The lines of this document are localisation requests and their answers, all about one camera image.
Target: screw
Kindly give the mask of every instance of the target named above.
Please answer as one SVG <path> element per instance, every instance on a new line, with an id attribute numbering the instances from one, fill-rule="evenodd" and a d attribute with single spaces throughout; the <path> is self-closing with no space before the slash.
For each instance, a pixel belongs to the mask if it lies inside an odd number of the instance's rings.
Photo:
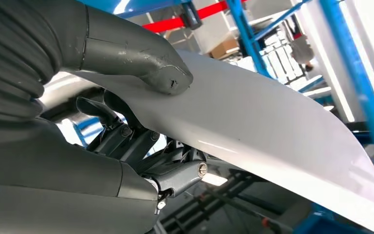
<path id="1" fill-rule="evenodd" d="M 152 132 L 150 137 L 151 140 L 156 141 L 158 138 L 160 138 L 160 134 L 158 132 Z"/>
<path id="2" fill-rule="evenodd" d="M 124 127 L 121 129 L 121 136 L 123 136 L 123 137 L 128 137 L 130 134 L 131 134 L 131 129 L 130 129 L 129 126 L 124 126 Z"/>
<path id="3" fill-rule="evenodd" d="M 162 208 L 164 208 L 166 206 L 166 201 L 165 200 L 162 200 L 160 202 L 158 202 L 157 204 L 157 209 L 161 210 Z"/>
<path id="4" fill-rule="evenodd" d="M 207 173 L 207 164 L 205 162 L 199 165 L 199 177 L 203 177 Z"/>

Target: metal frame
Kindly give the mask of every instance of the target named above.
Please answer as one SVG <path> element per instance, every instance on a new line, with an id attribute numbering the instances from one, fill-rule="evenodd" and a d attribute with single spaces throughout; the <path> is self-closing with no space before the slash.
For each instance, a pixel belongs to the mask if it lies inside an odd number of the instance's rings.
<path id="1" fill-rule="evenodd" d="M 267 27 L 265 27 L 263 30 L 261 30 L 259 33 L 257 33 L 254 37 L 256 40 L 261 39 L 264 35 L 266 35 L 268 32 L 270 32 L 273 28 L 279 26 L 279 24 L 282 23 L 283 20 L 285 20 L 287 17 L 293 15 L 298 11 L 303 4 L 307 3 L 310 0 L 303 0 L 299 2 L 298 4 L 294 5 L 292 8 L 290 8 L 288 11 L 286 11 L 282 16 L 280 16 L 277 20 L 275 20 L 273 23 L 269 24 Z"/>
<path id="2" fill-rule="evenodd" d="M 81 141 L 82 147 L 86 148 L 88 146 L 88 144 L 85 141 L 85 137 L 81 133 L 80 128 L 76 124 L 74 124 L 74 123 L 73 123 L 73 127 L 74 127 L 76 135 L 78 136 L 79 140 Z"/>
<path id="3" fill-rule="evenodd" d="M 320 85 L 324 82 L 325 82 L 325 79 L 323 78 L 323 76 L 320 76 L 320 77 L 317 77 L 317 78 L 312 78 L 312 79 L 308 80 L 303 87 L 299 88 L 298 92 L 300 92 L 300 93 L 307 92 L 307 91 L 311 90 L 312 88 L 314 88 L 314 87 L 316 87 L 316 86 L 318 86 L 318 85 Z"/>
<path id="4" fill-rule="evenodd" d="M 225 0 L 230 8 L 230 13 L 237 25 L 246 52 L 252 57 L 255 69 L 258 73 L 265 77 L 272 78 L 266 70 L 266 64 L 259 53 L 260 45 L 254 37 L 253 30 L 250 28 L 246 16 L 242 9 L 242 2 L 240 0 Z"/>

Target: cardboard box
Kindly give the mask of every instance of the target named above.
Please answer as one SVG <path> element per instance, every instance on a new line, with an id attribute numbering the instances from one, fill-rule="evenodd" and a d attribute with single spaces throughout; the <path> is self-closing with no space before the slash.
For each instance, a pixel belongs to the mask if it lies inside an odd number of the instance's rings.
<path id="1" fill-rule="evenodd" d="M 238 48 L 237 41 L 235 39 L 228 39 L 222 42 L 220 45 L 216 46 L 211 52 L 211 57 L 215 59 L 221 59 L 225 57 L 227 54 L 230 54 L 232 49 Z"/>

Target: vertical blue post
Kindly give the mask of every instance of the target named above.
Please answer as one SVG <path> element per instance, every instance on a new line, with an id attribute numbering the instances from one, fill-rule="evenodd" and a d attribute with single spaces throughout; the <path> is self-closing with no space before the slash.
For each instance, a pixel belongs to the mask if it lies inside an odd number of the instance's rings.
<path id="1" fill-rule="evenodd" d="M 73 127 L 74 127 L 74 130 L 76 132 L 76 134 L 78 135 L 78 138 L 79 140 L 81 141 L 81 144 L 84 148 L 86 148 L 88 146 L 87 142 L 85 141 L 85 138 L 84 136 L 82 135 L 81 133 L 81 130 L 78 128 L 78 126 L 76 124 L 73 123 Z"/>
<path id="2" fill-rule="evenodd" d="M 244 47 L 247 53 L 253 59 L 255 69 L 258 73 L 262 74 L 265 77 L 272 78 L 266 70 L 266 64 L 260 55 L 260 46 L 254 38 L 253 30 L 250 28 L 247 23 L 246 16 L 244 15 L 242 9 L 242 3 L 240 0 L 226 0 L 227 5 L 230 8 L 230 13 L 233 16 L 233 19 L 237 25 L 237 29 L 242 36 Z"/>
<path id="3" fill-rule="evenodd" d="M 367 117 L 371 137 L 374 140 L 374 91 L 340 9 L 339 0 L 319 0 L 319 2 L 332 30 L 339 52 L 348 68 L 359 102 Z"/>

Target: red bar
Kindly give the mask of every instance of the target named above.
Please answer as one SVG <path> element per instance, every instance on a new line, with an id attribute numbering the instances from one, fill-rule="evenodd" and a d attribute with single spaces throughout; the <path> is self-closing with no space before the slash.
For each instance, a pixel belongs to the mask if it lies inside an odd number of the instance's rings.
<path id="1" fill-rule="evenodd" d="M 197 13 L 200 19 L 204 19 L 221 11 L 224 11 L 227 8 L 227 3 L 225 1 L 221 1 L 210 6 L 206 6 L 198 10 Z M 143 27 L 154 33 L 161 33 L 170 29 L 184 27 L 184 23 L 180 17 L 176 17 L 174 19 L 165 19 L 162 21 L 145 24 L 143 25 Z"/>

